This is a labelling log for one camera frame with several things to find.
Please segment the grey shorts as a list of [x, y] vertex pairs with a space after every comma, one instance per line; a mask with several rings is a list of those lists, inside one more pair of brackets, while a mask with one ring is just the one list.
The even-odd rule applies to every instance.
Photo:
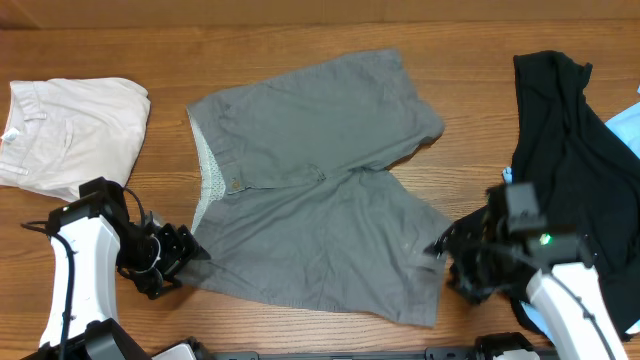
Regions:
[[443, 121], [394, 50], [351, 53], [187, 107], [201, 168], [192, 286], [431, 327], [449, 220], [389, 168]]

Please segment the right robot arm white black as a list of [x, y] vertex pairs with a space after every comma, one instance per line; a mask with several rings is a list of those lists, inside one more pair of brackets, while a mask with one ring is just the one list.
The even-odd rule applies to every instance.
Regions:
[[626, 359], [610, 319], [599, 275], [583, 239], [571, 227], [551, 227], [533, 211], [483, 219], [483, 231], [455, 223], [429, 245], [449, 256], [448, 285], [472, 304], [500, 292], [532, 306], [544, 319], [561, 359]]

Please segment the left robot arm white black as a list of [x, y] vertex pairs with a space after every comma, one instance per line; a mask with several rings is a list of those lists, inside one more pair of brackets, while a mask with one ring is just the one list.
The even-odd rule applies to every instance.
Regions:
[[151, 213], [130, 219], [130, 189], [103, 177], [84, 183], [77, 201], [25, 223], [44, 234], [55, 256], [50, 314], [34, 359], [146, 359], [118, 320], [116, 276], [155, 300], [178, 289], [178, 273], [208, 252], [186, 226]]

